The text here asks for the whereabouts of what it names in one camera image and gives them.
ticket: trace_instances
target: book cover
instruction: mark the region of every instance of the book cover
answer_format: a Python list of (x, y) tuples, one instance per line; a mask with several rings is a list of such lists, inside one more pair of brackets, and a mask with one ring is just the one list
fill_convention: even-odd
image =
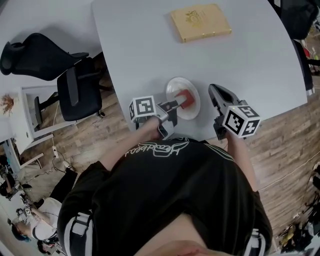
[(171, 12), (183, 43), (232, 32), (229, 23), (217, 4), (198, 4)]

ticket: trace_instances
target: black office chair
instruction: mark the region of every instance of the black office chair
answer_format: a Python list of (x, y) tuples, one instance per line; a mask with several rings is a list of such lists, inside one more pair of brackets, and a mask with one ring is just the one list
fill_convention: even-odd
[(76, 121), (100, 112), (102, 99), (100, 86), (103, 73), (95, 70), (94, 61), (86, 52), (69, 54), (40, 33), (29, 35), (23, 43), (6, 43), (0, 58), (4, 75), (26, 75), (51, 81), (58, 76), (57, 93), (47, 101), (34, 100), (38, 124), (42, 123), (41, 110), (60, 101), (61, 113), (66, 121)]
[(295, 40), (303, 40), (308, 36), (310, 28), (317, 18), (318, 2), (314, 0), (281, 0), (280, 7), (274, 0), (268, 0), (281, 19), (298, 56), (306, 91), (313, 88), (310, 65), (320, 66), (319, 60), (307, 59), (302, 45)]

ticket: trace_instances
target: white t-shirt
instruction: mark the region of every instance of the white t-shirt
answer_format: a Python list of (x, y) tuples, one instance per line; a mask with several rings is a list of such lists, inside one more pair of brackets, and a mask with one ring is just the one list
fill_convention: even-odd
[(50, 219), (50, 225), (37, 216), (28, 216), (26, 224), (30, 226), (32, 237), (39, 240), (50, 238), (57, 231), (58, 216), (61, 209), (61, 203), (51, 197), (44, 200), (39, 211)]

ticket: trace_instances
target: gold emblem on book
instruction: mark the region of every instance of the gold emblem on book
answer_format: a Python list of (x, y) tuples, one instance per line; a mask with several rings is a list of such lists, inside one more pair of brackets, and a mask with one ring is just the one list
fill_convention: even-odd
[(185, 15), (186, 15), (185, 21), (191, 23), (192, 27), (197, 27), (197, 28), (202, 27), (201, 17), (196, 10), (189, 11)]

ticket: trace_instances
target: dried flower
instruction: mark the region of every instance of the dried flower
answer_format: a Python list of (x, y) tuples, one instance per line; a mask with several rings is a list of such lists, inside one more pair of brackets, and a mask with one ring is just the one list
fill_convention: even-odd
[(4, 96), (2, 96), (1, 98), (1, 104), (0, 106), (4, 107), (3, 109), (3, 114), (5, 113), (9, 113), (9, 116), (10, 116), (10, 113), (12, 113), (12, 108), (14, 107), (14, 99), (11, 98), (9, 96), (9, 94), (5, 94)]

